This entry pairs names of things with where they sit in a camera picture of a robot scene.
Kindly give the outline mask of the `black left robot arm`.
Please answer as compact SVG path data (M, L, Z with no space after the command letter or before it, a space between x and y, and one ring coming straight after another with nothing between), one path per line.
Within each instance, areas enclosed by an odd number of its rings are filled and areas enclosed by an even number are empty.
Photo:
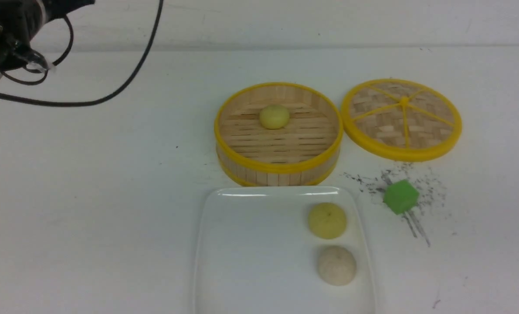
M49 62L31 48L31 41L49 22L63 19L70 25L70 12L94 4L94 0L0 0L0 72L28 65L39 73L52 70L59 62Z

